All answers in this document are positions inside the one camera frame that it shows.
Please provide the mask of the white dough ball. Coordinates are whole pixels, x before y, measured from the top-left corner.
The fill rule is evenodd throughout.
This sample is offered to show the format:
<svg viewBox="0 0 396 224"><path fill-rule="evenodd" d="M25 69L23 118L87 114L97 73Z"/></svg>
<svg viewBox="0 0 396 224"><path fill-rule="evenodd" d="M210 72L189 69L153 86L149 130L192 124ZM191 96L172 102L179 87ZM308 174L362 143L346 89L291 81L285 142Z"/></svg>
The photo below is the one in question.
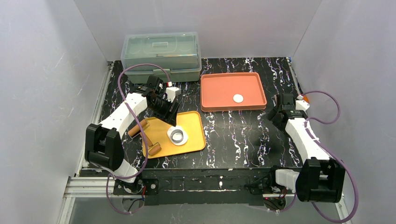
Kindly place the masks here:
<svg viewBox="0 0 396 224"><path fill-rule="evenodd" d="M176 146L182 146L188 141L188 134L181 126L171 126L167 130L167 136L171 143Z"/></svg>

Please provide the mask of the wooden dough roller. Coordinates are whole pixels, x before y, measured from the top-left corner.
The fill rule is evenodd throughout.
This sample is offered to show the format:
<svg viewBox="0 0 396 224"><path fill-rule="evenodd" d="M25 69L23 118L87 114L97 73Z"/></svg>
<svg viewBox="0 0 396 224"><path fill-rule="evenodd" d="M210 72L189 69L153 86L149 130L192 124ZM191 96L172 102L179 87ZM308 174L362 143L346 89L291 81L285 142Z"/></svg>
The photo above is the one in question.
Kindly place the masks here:
<svg viewBox="0 0 396 224"><path fill-rule="evenodd" d="M145 129L147 127L149 127L149 123L145 119L143 119L133 128L131 128L127 133L130 137L134 137L137 135L140 135L142 139L143 137L145 137L146 141L143 140L143 145L144 149L147 150L146 155L154 156L162 150L162 147L158 142L153 143L151 139L146 135Z"/></svg>

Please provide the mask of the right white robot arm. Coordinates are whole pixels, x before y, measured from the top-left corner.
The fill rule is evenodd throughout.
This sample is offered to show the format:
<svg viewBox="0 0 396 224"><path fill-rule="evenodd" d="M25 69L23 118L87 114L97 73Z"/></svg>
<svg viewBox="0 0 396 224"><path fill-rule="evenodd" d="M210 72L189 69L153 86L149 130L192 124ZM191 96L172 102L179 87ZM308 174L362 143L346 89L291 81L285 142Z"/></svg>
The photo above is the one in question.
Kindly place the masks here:
<svg viewBox="0 0 396 224"><path fill-rule="evenodd" d="M272 185L283 187L302 202L337 203L341 199L345 168L318 146L306 114L309 104L292 94L277 94L269 120L294 142L303 166L299 171L272 168Z"/></svg>

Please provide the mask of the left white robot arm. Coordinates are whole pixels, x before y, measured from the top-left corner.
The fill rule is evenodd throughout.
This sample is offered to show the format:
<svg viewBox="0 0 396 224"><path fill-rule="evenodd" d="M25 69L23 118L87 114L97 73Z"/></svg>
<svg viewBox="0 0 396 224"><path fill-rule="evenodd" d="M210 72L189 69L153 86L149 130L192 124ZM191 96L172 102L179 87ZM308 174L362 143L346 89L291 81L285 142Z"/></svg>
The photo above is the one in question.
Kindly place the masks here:
<svg viewBox="0 0 396 224"><path fill-rule="evenodd" d="M133 183L138 170L124 156L122 136L137 116L151 109L155 118L176 126L181 90L171 82L149 76L145 84L133 86L123 102L106 119L90 124L85 132L85 160L110 172L114 177Z"/></svg>

